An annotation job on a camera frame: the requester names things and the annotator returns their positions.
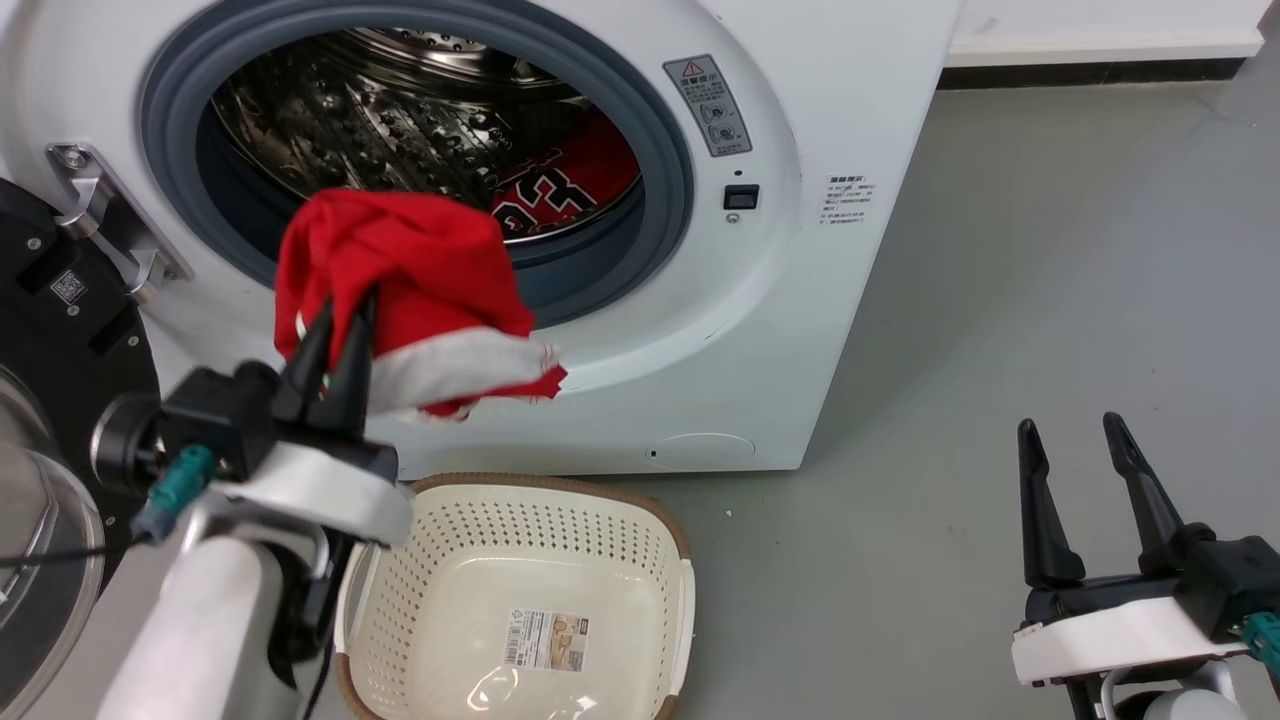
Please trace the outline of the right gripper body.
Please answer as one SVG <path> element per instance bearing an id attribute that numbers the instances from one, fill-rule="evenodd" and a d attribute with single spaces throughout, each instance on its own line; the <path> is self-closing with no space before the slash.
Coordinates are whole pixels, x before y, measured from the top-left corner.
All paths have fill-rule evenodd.
<path id="1" fill-rule="evenodd" d="M 1277 615 L 1277 551 L 1258 536 L 1196 530 L 1181 570 L 1092 580 L 1059 528 L 1025 524 L 1021 548 L 1030 592 L 1011 656 L 1023 685 L 1243 656 L 1249 620 Z"/>

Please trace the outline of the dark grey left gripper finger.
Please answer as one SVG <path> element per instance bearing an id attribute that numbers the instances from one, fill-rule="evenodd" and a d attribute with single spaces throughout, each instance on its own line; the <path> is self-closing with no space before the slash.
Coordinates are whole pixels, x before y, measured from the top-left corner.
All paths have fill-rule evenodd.
<path id="1" fill-rule="evenodd" d="M 317 401 L 317 428 L 347 439 L 365 437 L 372 378 L 378 291 L 370 288 L 355 311 L 344 334 L 337 332 L 337 311 L 326 305 L 326 338 L 339 340 L 338 359 L 328 369 L 328 384 Z"/>
<path id="2" fill-rule="evenodd" d="M 279 423 L 305 425 L 310 406 L 323 395 L 333 333 L 333 304 L 303 327 L 300 342 L 279 374 L 279 387 L 273 397 L 273 416 Z"/>

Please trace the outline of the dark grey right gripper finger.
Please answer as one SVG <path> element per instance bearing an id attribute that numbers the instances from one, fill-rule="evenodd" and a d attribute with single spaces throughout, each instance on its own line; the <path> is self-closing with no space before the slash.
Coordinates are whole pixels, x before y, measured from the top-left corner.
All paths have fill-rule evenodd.
<path id="1" fill-rule="evenodd" d="M 1050 491 L 1050 462 L 1030 418 L 1018 425 L 1018 466 L 1025 583 L 1032 589 L 1079 587 L 1085 566 L 1068 542 Z"/>
<path id="2" fill-rule="evenodd" d="M 1140 539 L 1142 573 L 1178 573 L 1184 568 L 1185 523 L 1155 469 L 1140 451 L 1125 419 L 1107 411 L 1103 433 L 1115 471 L 1123 478 Z"/>

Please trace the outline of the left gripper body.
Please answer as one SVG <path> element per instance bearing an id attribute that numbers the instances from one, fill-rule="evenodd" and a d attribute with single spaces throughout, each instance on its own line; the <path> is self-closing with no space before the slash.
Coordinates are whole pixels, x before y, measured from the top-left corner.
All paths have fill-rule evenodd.
<path id="1" fill-rule="evenodd" d="M 279 374 L 247 361 L 227 375 L 192 370 L 166 398 L 123 395 L 102 413 L 90 464 L 111 489 L 143 497 L 131 534 L 163 541 L 214 486 L 287 521 L 366 543 L 402 544 L 412 527 L 397 487 L 394 448 L 317 428 L 317 401 L 305 425 L 279 423 Z"/>

